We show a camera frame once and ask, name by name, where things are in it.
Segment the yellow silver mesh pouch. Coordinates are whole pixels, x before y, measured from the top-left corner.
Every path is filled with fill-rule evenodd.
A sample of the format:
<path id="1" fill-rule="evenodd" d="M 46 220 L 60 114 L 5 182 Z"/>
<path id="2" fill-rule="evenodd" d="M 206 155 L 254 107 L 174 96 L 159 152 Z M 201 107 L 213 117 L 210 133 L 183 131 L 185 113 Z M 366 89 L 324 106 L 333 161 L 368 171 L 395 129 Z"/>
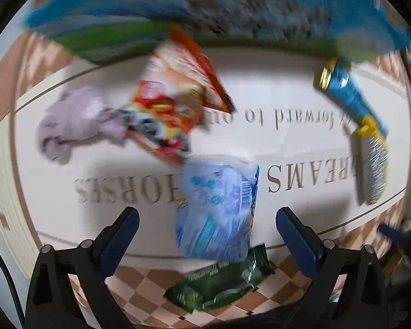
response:
<path id="1" fill-rule="evenodd" d="M 373 205 L 380 200 L 386 186 L 386 138 L 371 115 L 363 117 L 361 126 L 356 131 L 356 138 L 361 158 L 362 195 L 368 205 Z"/>

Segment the purple fluffy cloth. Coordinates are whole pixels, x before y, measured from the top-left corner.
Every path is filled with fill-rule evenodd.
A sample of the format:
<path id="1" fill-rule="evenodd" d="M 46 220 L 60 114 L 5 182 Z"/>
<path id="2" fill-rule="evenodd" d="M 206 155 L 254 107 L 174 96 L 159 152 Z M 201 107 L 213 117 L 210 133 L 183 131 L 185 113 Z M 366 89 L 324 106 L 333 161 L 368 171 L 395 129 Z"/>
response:
<path id="1" fill-rule="evenodd" d="M 46 110 L 37 130 L 38 151 L 48 160 L 65 163 L 76 143 L 98 136 L 123 143 L 127 125 L 121 111 L 110 107 L 93 86 L 73 88 Z"/>

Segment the long blue snack packet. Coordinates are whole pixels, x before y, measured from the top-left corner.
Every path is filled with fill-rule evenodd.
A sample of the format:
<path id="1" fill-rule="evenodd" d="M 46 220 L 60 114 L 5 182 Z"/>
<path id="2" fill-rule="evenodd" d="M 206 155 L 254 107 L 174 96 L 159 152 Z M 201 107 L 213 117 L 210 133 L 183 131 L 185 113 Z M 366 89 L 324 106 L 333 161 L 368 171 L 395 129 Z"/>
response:
<path id="1" fill-rule="evenodd" d="M 315 75 L 314 86 L 336 103 L 359 128 L 366 128 L 364 134 L 375 132 L 386 140 L 388 128 L 364 98 L 344 62 L 338 59 L 328 61 Z"/>

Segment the light blue tissue pack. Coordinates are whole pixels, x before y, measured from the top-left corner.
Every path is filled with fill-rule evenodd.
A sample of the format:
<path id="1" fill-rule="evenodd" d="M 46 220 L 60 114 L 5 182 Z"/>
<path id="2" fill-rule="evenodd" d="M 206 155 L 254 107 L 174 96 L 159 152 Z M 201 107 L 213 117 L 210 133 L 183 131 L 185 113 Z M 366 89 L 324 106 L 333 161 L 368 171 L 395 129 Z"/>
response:
<path id="1" fill-rule="evenodd" d="M 176 243 L 182 257 L 242 262 L 248 256 L 258 164 L 227 155 L 190 157 L 182 168 Z"/>

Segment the green snack packet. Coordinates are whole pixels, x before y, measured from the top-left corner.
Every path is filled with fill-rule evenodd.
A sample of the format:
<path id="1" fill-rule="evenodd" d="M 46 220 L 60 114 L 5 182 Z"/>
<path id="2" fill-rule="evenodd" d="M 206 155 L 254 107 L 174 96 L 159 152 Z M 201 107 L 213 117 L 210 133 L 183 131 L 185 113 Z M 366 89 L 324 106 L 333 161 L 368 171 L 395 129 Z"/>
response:
<path id="1" fill-rule="evenodd" d="M 258 288 L 274 273 L 261 244 L 243 262 L 217 262 L 192 272 L 166 290 L 164 297 L 188 313 L 230 305 Z"/>

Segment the open cardboard box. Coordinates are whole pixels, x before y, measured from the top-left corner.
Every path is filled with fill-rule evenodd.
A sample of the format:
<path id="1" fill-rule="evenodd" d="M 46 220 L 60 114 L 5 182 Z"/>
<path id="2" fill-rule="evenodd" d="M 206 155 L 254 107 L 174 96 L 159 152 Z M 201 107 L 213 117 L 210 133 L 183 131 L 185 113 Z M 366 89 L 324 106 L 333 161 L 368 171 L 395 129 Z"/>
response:
<path id="1" fill-rule="evenodd" d="M 357 63 L 411 47 L 386 0 L 48 0 L 26 26 L 92 63 L 144 53 L 179 25 L 201 45 L 271 45 Z"/>

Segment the orange panda snack bag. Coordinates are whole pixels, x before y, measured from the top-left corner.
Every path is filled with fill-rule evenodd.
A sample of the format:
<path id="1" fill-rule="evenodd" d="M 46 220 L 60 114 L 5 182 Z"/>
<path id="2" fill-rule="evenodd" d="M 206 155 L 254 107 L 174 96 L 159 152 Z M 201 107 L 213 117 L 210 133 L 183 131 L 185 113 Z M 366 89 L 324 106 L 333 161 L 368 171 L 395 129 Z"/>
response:
<path id="1" fill-rule="evenodd" d="M 181 27 L 150 54 L 122 108 L 127 135 L 154 156 L 181 164 L 190 155 L 190 131 L 204 123 L 205 109 L 235 112 L 210 60 Z"/>

